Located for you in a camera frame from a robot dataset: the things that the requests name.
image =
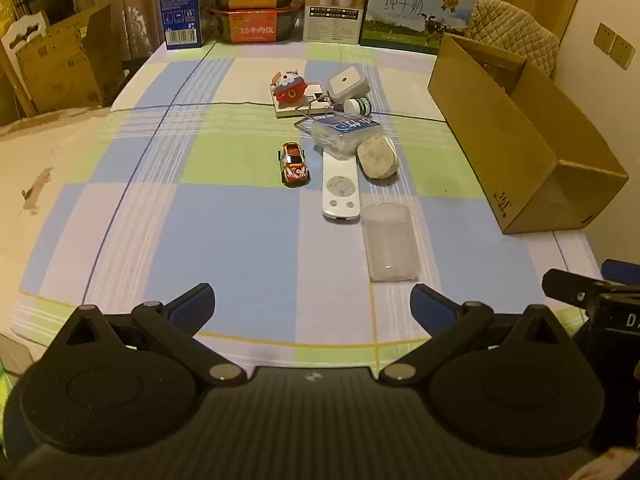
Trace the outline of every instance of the wall outlet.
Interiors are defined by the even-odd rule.
[[[608,54],[611,52],[611,47],[613,47],[615,39],[616,33],[607,27],[607,25],[601,23],[598,27],[595,38],[593,38],[593,44],[605,54]]]
[[[635,52],[636,49],[631,43],[620,36],[616,36],[616,40],[613,42],[613,47],[611,47],[609,55],[613,61],[626,70],[629,67],[629,63],[631,63],[631,58],[634,56]]]

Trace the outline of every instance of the cow picture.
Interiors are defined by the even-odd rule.
[[[421,14],[424,18],[424,44],[428,45],[433,39],[438,41],[438,44],[442,40],[442,37],[451,31],[449,25],[437,22],[433,14]]]

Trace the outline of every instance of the checkered tablecloth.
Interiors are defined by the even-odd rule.
[[[291,68],[307,80],[351,64],[367,75],[401,167],[380,186],[361,176],[362,203],[409,206],[421,282],[455,301],[521,312],[545,301],[540,280],[551,267],[597,276],[579,232],[500,233],[428,93],[434,62],[322,43],[161,48],[57,197],[24,271],[13,330],[47,344],[75,305],[128,312],[209,282],[216,313],[197,337],[248,369],[377,372],[424,341],[409,310],[414,283],[369,281],[361,226],[322,216],[321,154],[295,119],[266,106],[271,77]],[[305,148],[314,176],[300,189],[280,182],[277,151],[290,140]]]

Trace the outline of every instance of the metal screw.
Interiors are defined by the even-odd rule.
[[[242,373],[242,368],[234,364],[215,365],[209,369],[209,375],[220,381],[235,379]]]
[[[393,363],[382,371],[388,378],[396,381],[411,379],[415,375],[415,368],[405,363]]]

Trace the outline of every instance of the remote control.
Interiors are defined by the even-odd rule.
[[[360,215],[356,156],[338,160],[322,154],[322,212],[329,218],[353,220]]]

